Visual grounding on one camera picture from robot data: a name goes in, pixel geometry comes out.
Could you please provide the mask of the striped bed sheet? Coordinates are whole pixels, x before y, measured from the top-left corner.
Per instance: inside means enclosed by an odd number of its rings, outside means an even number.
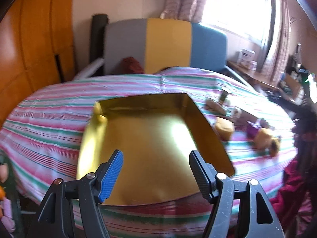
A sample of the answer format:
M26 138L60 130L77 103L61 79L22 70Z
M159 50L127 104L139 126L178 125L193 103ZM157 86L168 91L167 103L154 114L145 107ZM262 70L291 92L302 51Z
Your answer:
M219 73L197 68L173 67L154 75L110 75L50 85L23 100L1 128L1 153L5 153L17 178L17 189L40 204L55 178L76 177L83 131L95 101L148 93L184 92L210 123L215 113L205 99L218 97L223 86L232 96L256 110L281 129L281 150L276 157L258 151L237 127L224 143L236 169L234 179L260 181L269 198L282 186L283 170L294 159L293 122L278 105L242 83ZM211 205L200 194L174 202L137 207L106 207L102 211L113 237L201 237Z

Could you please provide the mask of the wooden side shelf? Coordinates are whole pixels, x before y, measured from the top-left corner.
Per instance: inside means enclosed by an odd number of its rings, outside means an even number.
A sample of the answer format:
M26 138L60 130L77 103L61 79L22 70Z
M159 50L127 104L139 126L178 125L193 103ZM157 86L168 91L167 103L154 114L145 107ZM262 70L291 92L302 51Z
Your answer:
M271 82L267 77L255 70L244 68L237 63L227 61L227 66L242 76L254 88L260 87L262 90L277 91L277 84Z

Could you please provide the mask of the tricolour headboard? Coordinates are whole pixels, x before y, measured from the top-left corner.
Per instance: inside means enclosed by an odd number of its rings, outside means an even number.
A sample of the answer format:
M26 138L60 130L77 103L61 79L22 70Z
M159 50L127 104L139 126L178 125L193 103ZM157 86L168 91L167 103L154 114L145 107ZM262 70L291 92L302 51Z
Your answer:
M137 60L147 74L175 66L221 73L227 37L201 24L174 19L129 19L107 25L104 73L123 74L120 62L128 57Z

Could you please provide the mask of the white box on shelf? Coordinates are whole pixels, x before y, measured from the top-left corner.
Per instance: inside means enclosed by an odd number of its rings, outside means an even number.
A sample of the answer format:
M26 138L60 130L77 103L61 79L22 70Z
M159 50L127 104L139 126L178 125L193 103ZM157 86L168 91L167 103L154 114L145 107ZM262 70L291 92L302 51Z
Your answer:
M254 56L255 56L255 51L242 49L240 50L237 64L249 69L251 66L251 62L254 59Z

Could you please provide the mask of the green cracker packet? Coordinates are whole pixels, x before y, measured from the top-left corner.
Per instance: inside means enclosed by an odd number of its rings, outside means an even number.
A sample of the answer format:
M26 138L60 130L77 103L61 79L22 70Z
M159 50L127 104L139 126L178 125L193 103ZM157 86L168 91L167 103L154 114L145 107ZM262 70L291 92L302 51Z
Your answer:
M219 114L226 115L226 113L227 113L226 109L218 101L215 101L212 98L206 99L206 105L212 111L218 112Z

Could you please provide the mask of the purple triangular snack packet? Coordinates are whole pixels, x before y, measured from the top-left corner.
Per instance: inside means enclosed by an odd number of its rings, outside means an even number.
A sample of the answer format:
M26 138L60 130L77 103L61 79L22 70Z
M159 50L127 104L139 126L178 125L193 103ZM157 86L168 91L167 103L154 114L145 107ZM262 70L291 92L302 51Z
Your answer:
M254 139L260 129L261 125L258 120L254 123L247 121L247 137Z

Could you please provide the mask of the yellow towel with red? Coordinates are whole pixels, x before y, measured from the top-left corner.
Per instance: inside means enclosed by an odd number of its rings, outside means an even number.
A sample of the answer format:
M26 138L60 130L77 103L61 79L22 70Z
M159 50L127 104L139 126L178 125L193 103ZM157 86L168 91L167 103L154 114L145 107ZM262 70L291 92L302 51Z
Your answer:
M277 156L281 147L281 138L273 135L270 128L260 128L255 136L255 147L258 150L268 150L271 157Z

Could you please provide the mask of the green medicine box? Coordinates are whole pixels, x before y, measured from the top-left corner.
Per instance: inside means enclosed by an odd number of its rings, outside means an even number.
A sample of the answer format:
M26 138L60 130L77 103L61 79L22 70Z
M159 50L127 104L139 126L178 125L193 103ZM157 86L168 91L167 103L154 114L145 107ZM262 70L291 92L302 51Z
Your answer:
M226 101L226 98L227 98L228 94L229 94L229 92L227 90L225 90L225 89L222 90L222 93L221 93L221 95L219 97L219 100L218 100L218 102L221 105L223 105L224 102Z

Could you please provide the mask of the dark red pillow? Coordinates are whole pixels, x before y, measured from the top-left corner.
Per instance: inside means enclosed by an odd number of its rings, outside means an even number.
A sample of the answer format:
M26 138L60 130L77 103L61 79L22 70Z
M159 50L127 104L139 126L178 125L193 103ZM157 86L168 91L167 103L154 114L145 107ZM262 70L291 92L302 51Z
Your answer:
M120 62L124 74L144 74L144 69L134 57L127 57Z

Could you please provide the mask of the white cardboard box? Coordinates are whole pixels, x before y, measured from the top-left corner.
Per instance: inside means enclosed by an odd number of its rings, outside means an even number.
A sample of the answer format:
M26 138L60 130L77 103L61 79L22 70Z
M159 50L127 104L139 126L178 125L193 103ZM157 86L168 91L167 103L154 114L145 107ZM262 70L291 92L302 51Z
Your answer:
M243 108L238 107L239 109L239 117L236 119L235 123L238 125L246 125L247 121L251 123L255 123L257 119L260 117L258 112L256 112L252 108Z

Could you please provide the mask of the orange wooden wardrobe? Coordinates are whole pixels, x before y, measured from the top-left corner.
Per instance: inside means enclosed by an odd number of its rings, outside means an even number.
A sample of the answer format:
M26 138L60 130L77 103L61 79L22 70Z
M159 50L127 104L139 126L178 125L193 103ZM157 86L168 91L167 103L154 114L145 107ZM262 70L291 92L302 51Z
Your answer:
M1 20L1 123L35 91L76 74L73 0L14 0Z

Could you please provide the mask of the gold tin box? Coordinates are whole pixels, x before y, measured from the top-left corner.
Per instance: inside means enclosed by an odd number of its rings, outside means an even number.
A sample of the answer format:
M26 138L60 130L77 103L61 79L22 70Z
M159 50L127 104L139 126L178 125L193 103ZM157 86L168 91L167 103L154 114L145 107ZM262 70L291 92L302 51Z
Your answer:
M189 165L193 150L218 172L235 173L217 132L185 93L96 102L83 134L77 177L94 172L117 149L124 162L107 205L156 204L197 193Z

